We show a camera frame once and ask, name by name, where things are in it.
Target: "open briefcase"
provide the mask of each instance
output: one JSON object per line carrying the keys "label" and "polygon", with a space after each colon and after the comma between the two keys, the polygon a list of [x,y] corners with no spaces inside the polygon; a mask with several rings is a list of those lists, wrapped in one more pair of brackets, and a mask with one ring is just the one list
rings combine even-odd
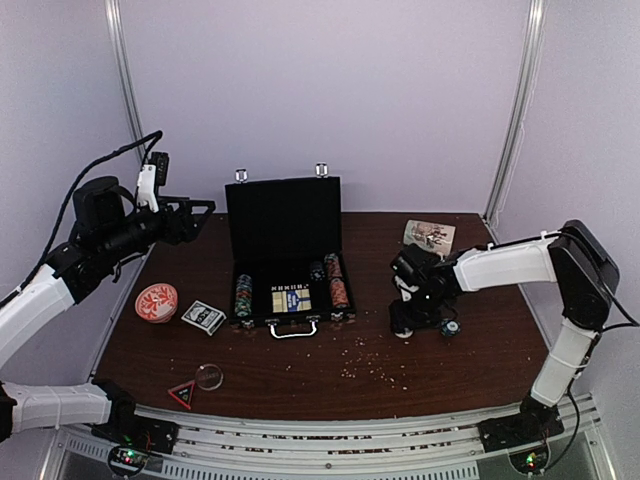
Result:
{"label": "open briefcase", "polygon": [[[318,175],[225,186],[234,271],[229,322],[269,326],[276,338],[311,336],[317,323],[355,318],[342,257],[340,178]],[[309,333],[278,326],[310,324]]]}

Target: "red bowl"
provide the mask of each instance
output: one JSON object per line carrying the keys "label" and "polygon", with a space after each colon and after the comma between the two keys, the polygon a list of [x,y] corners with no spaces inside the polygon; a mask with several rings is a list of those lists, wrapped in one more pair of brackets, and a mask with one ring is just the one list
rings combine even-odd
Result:
{"label": "red bowl", "polygon": [[166,323],[178,309],[178,292],[168,283],[145,288],[136,299],[136,313],[150,323]]}

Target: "wooden table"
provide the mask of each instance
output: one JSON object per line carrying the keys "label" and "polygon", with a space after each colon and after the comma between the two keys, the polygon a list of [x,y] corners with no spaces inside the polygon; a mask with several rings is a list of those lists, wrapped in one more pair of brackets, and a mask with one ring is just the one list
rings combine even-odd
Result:
{"label": "wooden table", "polygon": [[[388,304],[398,294],[390,261],[401,249],[408,219],[457,227],[454,249],[489,241],[472,214],[343,214],[344,257],[355,294],[353,324],[322,323],[310,338],[276,340],[267,329],[215,335],[181,321],[198,299],[228,309],[232,256],[225,215],[213,216],[197,241],[157,245],[109,341],[97,376],[110,378],[139,404],[182,410],[167,389],[193,379],[197,367],[224,372],[216,391],[196,389],[192,412],[283,420],[360,420],[455,412],[519,401],[547,350],[517,287],[460,297],[462,333],[432,330],[408,340],[391,334]],[[178,314],[165,325],[136,316],[148,285],[168,282]]]}

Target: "case handle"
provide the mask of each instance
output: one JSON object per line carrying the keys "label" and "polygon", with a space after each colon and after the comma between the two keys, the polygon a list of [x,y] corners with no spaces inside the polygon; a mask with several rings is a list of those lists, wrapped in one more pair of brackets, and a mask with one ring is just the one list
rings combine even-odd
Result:
{"label": "case handle", "polygon": [[318,322],[316,320],[313,320],[310,323],[311,331],[308,333],[288,333],[286,335],[279,335],[276,331],[278,326],[273,323],[269,325],[269,329],[271,330],[271,335],[273,336],[273,338],[277,338],[278,340],[282,340],[283,338],[312,337],[318,332],[318,327],[316,327],[316,323]]}

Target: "red triangle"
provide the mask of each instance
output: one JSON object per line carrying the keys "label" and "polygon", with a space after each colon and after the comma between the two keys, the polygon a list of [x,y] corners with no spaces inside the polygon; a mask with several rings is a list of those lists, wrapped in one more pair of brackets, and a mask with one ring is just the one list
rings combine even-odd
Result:
{"label": "red triangle", "polygon": [[180,405],[185,407],[187,410],[191,410],[191,399],[193,398],[193,390],[195,386],[196,381],[191,380],[190,382],[183,383],[177,387],[170,388],[167,392],[169,392],[169,395],[171,395]]}

